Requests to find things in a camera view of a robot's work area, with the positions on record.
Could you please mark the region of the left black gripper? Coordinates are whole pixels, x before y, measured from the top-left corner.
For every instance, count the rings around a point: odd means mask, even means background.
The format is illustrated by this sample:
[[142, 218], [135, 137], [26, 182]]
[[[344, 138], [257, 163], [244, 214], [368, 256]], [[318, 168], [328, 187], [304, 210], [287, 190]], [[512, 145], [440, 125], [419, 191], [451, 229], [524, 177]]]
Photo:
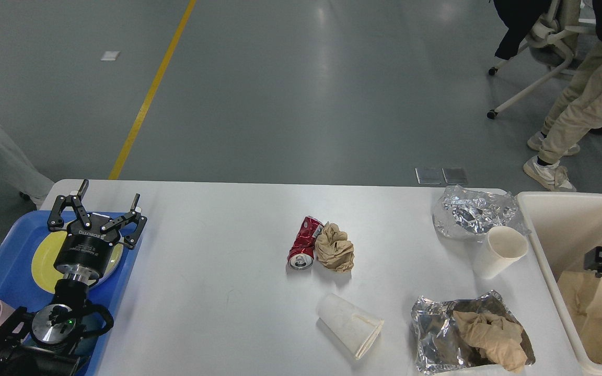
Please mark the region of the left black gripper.
[[[65, 237], [53, 267], [63, 278], [93, 285], [109, 274], [119, 263], [123, 246], [134, 249], [147, 224], [147, 217], [137, 211], [140, 194], [132, 201], [131, 209], [122, 216], [90, 217], [82, 205], [82, 197], [89, 187], [89, 181], [83, 180], [76, 194], [58, 195], [55, 198], [47, 221], [50, 232], [64, 228], [62, 212], [73, 209], [76, 219], [65, 228]], [[134, 230], [121, 239], [120, 230], [129, 224], [135, 224]]]

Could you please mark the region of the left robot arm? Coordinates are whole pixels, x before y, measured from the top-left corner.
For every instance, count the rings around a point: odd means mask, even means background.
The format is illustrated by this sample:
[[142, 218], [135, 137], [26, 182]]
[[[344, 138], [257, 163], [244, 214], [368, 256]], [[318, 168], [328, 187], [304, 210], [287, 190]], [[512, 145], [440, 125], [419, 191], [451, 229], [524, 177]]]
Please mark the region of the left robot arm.
[[19, 219], [0, 246], [0, 375], [94, 375], [148, 219], [88, 211], [89, 186]]

